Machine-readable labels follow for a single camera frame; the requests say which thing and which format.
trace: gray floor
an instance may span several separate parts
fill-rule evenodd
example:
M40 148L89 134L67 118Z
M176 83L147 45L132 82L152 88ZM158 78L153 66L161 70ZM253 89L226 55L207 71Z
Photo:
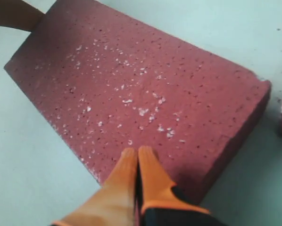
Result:
M102 2L272 81L262 121L202 205L231 226L281 226L282 0ZM48 225L99 187L3 70L27 35L0 27L0 226Z

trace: white floor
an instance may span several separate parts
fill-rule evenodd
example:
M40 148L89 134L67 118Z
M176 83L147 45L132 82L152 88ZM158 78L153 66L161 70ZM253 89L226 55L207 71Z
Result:
M47 11L54 0L29 0ZM282 225L282 0L103 0L269 79L265 116L202 205L231 226ZM28 33L0 27L0 226L48 225L99 186L3 70Z

